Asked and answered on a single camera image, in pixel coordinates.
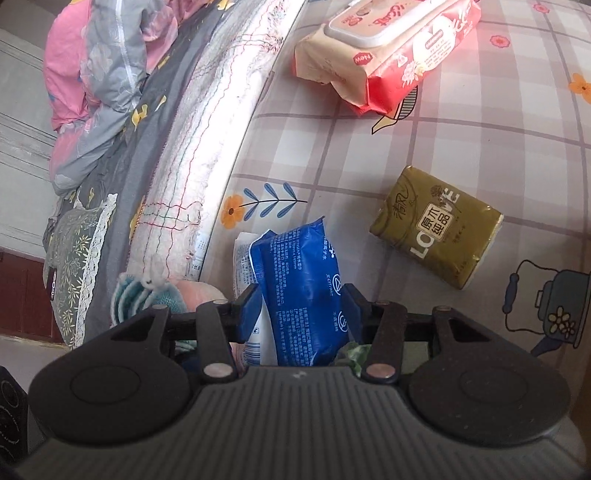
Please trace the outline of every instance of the red wooden cabinet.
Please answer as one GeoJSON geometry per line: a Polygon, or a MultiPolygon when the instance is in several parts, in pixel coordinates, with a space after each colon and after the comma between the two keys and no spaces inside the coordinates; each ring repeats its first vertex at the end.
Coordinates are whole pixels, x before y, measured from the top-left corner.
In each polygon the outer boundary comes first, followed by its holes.
{"type": "Polygon", "coordinates": [[[63,343],[43,284],[41,262],[0,252],[0,298],[1,334],[63,343]]]}

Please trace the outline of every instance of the lace trim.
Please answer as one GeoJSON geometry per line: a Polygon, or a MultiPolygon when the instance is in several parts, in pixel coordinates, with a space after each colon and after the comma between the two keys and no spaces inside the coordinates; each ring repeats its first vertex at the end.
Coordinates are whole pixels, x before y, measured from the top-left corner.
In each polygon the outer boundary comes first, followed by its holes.
{"type": "Polygon", "coordinates": [[[79,347],[84,342],[86,312],[92,301],[92,293],[95,289],[96,274],[99,271],[100,251],[105,242],[109,219],[115,210],[117,194],[109,194],[107,201],[103,204],[103,211],[100,213],[99,221],[96,224],[95,234],[92,236],[88,257],[80,286],[80,298],[78,299],[78,314],[76,317],[76,337],[74,347],[79,347]]]}

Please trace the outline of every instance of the blue tissue pack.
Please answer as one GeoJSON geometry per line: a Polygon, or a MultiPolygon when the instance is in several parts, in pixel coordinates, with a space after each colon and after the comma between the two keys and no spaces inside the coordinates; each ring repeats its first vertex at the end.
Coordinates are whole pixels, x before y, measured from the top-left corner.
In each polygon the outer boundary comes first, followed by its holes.
{"type": "Polygon", "coordinates": [[[251,245],[282,367],[328,365],[349,340],[339,265],[322,220],[281,235],[269,230],[251,245]]]}

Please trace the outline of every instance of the green floral pillow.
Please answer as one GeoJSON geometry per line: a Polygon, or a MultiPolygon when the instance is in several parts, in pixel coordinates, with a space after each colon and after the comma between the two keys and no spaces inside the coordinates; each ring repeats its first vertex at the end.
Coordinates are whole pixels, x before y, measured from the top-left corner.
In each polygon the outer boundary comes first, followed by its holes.
{"type": "Polygon", "coordinates": [[[70,348],[84,342],[86,312],[92,300],[100,251],[117,195],[85,210],[77,202],[60,219],[49,240],[43,278],[61,337],[70,348]]]}

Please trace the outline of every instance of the wet wipes pack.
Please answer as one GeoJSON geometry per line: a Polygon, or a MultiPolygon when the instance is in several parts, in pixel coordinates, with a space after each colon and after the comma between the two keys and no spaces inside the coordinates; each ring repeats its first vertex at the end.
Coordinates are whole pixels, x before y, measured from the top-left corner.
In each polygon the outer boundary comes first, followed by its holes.
{"type": "MultiPolygon", "coordinates": [[[[251,283],[256,283],[252,272],[250,248],[251,243],[258,240],[256,233],[241,232],[234,242],[234,297],[237,299],[251,283]]],[[[248,341],[243,346],[236,346],[238,367],[244,369],[246,365],[277,365],[275,339],[271,319],[265,302],[261,313],[248,341]]]]}
{"type": "Polygon", "coordinates": [[[323,219],[251,245],[256,281],[271,316],[279,366],[328,365],[348,341],[336,254],[323,219]]]}

